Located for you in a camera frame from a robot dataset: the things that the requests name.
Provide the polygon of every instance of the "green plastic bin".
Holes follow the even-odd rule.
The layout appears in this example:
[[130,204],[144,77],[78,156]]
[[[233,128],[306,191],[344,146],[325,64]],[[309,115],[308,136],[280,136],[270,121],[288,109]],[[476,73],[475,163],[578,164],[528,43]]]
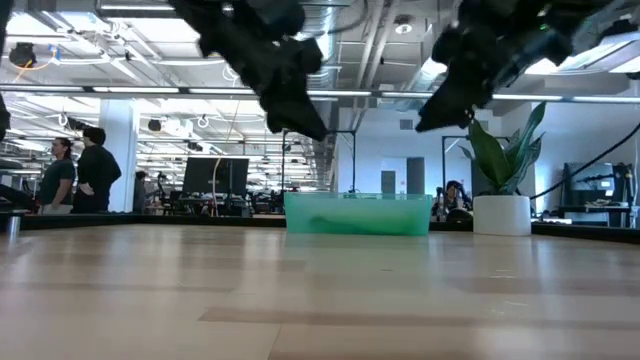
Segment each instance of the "green plastic bin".
[[285,193],[287,230],[307,234],[425,236],[430,195]]

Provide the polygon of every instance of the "gray door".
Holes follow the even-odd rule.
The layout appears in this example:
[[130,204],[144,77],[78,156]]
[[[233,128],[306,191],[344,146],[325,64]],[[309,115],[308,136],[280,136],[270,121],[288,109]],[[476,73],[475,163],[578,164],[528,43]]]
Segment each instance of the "gray door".
[[382,172],[382,193],[383,194],[396,193],[396,172],[395,171]]
[[407,158],[407,194],[424,195],[424,158]]

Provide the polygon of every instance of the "green shirt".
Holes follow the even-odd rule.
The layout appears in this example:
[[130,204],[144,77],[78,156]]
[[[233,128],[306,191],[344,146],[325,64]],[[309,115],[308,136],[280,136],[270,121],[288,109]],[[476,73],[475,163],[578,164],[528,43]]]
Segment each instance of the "green shirt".
[[[40,184],[40,203],[42,205],[53,203],[53,199],[55,199],[60,187],[60,180],[71,180],[71,183],[73,183],[75,178],[76,168],[73,166],[73,161],[70,159],[54,161],[44,172],[44,178]],[[71,196],[71,188],[69,188],[69,192],[61,204],[71,205],[73,203]]]

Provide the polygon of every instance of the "white pillar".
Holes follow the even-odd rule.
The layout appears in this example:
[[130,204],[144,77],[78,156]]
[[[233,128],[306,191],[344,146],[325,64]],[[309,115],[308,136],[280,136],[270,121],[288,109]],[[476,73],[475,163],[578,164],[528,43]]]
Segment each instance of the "white pillar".
[[133,209],[133,187],[140,116],[136,101],[103,99],[100,102],[99,126],[107,134],[104,147],[120,166],[122,176],[111,186],[109,211],[130,212]]

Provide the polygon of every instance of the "wood tabletop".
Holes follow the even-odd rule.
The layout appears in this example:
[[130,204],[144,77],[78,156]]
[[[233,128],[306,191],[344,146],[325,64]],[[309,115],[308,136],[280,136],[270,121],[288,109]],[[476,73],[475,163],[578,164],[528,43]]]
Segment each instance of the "wood tabletop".
[[640,358],[640,248],[131,225],[0,240],[2,359]]

